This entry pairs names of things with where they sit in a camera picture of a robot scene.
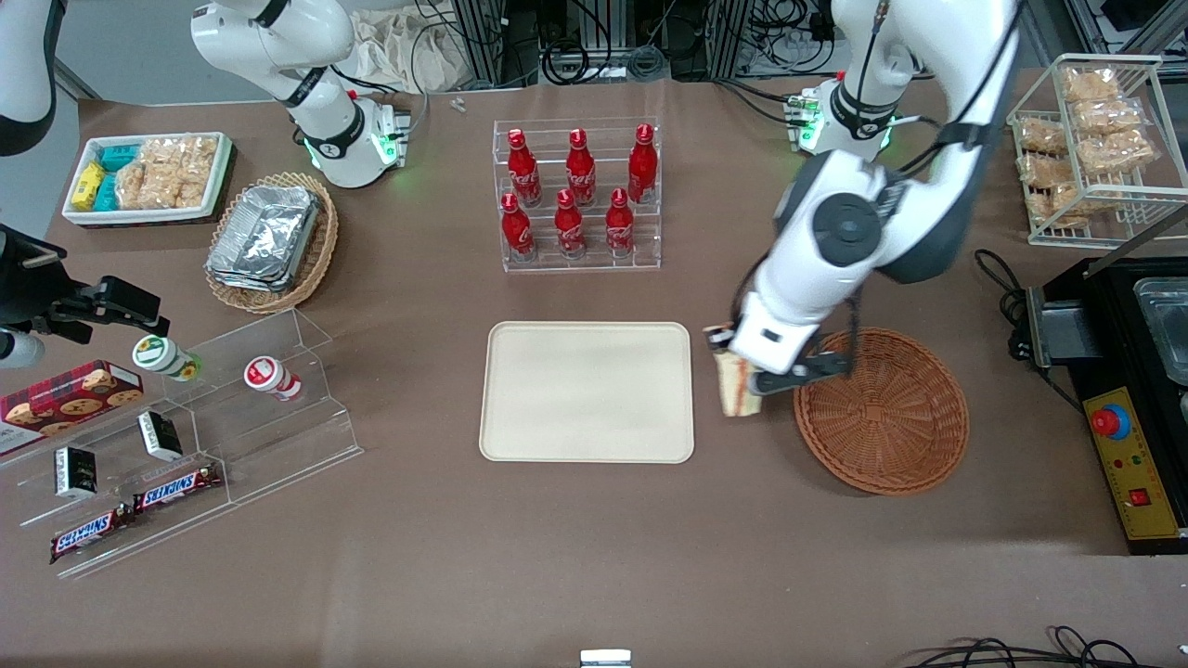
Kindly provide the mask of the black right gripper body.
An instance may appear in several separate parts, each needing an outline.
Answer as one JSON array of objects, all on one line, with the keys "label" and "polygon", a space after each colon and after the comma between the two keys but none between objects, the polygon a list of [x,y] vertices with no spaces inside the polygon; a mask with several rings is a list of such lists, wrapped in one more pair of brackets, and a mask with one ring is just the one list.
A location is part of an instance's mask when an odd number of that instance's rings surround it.
[{"label": "black right gripper body", "polygon": [[4,326],[25,333],[39,333],[67,340],[89,340],[91,326],[69,310],[57,311],[61,302],[77,300],[84,282],[72,279],[63,261],[67,250],[43,242],[1,225],[1,317]]}]

